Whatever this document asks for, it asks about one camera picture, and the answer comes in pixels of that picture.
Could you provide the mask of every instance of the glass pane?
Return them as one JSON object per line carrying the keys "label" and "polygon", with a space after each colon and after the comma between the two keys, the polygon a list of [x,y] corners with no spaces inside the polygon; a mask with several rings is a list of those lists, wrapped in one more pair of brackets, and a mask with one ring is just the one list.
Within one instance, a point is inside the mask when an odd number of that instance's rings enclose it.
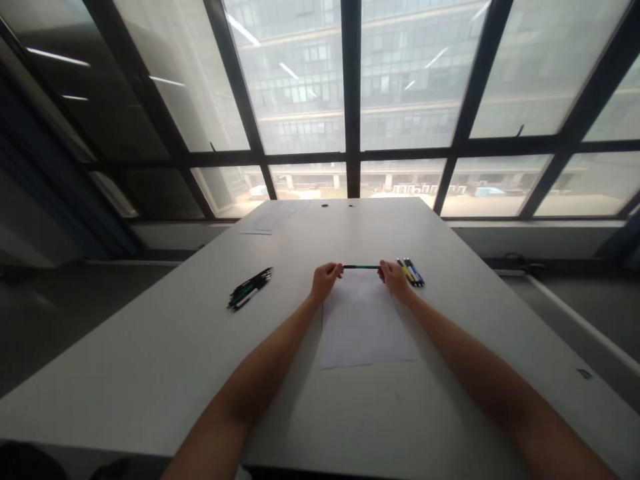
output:
{"label": "glass pane", "polygon": [[0,39],[0,59],[11,72],[16,82],[28,94],[30,100],[38,106],[40,113],[48,120],[50,126],[57,130],[62,138],[68,140],[67,144],[76,154],[76,158],[84,163],[94,162],[95,158],[93,158],[80,136],[2,39]]}
{"label": "glass pane", "polygon": [[574,155],[535,215],[616,215],[638,189],[640,153]]}
{"label": "glass pane", "polygon": [[107,158],[168,158],[81,1],[3,2],[0,15]]}
{"label": "glass pane", "polygon": [[441,216],[516,216],[548,160],[549,155],[458,159]]}
{"label": "glass pane", "polygon": [[360,163],[360,198],[419,197],[433,208],[445,159]]}
{"label": "glass pane", "polygon": [[204,218],[178,170],[128,170],[126,179],[127,185],[152,219]]}
{"label": "glass pane", "polygon": [[640,57],[600,112],[586,141],[640,139]]}
{"label": "glass pane", "polygon": [[339,0],[225,0],[268,155],[345,150]]}
{"label": "glass pane", "polygon": [[248,150],[202,0],[115,3],[189,150]]}
{"label": "glass pane", "polygon": [[269,200],[265,178],[258,165],[191,169],[218,218],[240,218]]}
{"label": "glass pane", "polygon": [[361,150],[447,147],[488,2],[363,2]]}
{"label": "glass pane", "polygon": [[271,165],[278,200],[347,198],[347,164]]}
{"label": "glass pane", "polygon": [[558,132],[629,0],[515,0],[472,137]]}
{"label": "glass pane", "polygon": [[108,176],[100,172],[91,172],[91,178],[102,194],[109,200],[118,213],[124,218],[136,218],[138,212],[122,193],[120,188]]}

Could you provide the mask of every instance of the yellow pen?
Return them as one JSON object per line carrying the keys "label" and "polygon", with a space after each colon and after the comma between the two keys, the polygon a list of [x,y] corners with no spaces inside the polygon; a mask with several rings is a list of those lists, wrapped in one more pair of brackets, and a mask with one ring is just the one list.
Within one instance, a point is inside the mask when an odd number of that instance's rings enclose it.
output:
{"label": "yellow pen", "polygon": [[412,276],[410,276],[409,271],[407,270],[407,268],[402,264],[402,261],[400,259],[396,259],[396,261],[398,262],[398,265],[400,265],[402,267],[402,271],[405,273],[405,275],[409,279],[409,282],[411,282],[411,284],[415,287],[415,282],[413,281]]}

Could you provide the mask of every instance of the sheet of paper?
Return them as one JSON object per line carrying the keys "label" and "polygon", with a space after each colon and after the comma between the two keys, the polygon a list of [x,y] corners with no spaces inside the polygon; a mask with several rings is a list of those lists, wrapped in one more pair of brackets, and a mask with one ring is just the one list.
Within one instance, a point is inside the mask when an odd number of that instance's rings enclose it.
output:
{"label": "sheet of paper", "polygon": [[345,270],[322,313],[322,368],[414,360],[388,288],[376,270]]}
{"label": "sheet of paper", "polygon": [[254,215],[247,219],[242,226],[239,227],[239,233],[253,233],[257,235],[271,235],[278,230],[287,218],[293,213],[292,210],[279,208],[266,208],[260,212],[260,215]]}
{"label": "sheet of paper", "polygon": [[271,235],[278,230],[289,216],[307,208],[309,200],[284,200],[273,206],[269,206],[260,212],[260,215],[249,220],[248,223],[238,228],[238,233],[250,233],[254,235]]}
{"label": "sheet of paper", "polygon": [[309,200],[280,200],[277,208],[287,211],[302,211],[309,205]]}

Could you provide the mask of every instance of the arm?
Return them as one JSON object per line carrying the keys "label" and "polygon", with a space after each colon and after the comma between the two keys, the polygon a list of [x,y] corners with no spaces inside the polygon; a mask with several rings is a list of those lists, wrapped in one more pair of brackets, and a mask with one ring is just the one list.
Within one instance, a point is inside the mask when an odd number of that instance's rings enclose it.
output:
{"label": "arm", "polygon": [[308,298],[231,374],[195,422],[163,480],[234,478],[251,428],[278,392],[311,320],[342,271],[335,263],[315,270]]}
{"label": "arm", "polygon": [[382,281],[408,306],[469,396],[516,443],[534,478],[616,478],[532,386],[418,297],[400,266],[380,266]]}

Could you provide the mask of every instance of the white table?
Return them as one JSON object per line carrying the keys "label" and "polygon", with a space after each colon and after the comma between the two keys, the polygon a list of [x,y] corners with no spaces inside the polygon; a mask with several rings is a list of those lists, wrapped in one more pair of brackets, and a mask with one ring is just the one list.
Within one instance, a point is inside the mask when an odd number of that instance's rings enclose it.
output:
{"label": "white table", "polygon": [[[638,416],[600,378],[584,380],[576,369],[589,366],[420,199],[312,201],[274,235],[236,230],[3,398],[0,437],[172,455],[240,360],[306,296],[316,266],[409,256],[424,298],[520,372],[616,473],[640,474]],[[229,313],[234,286],[270,265],[267,288]],[[404,479],[526,477],[402,315],[416,361],[348,369],[319,368],[314,322],[243,461]]]}

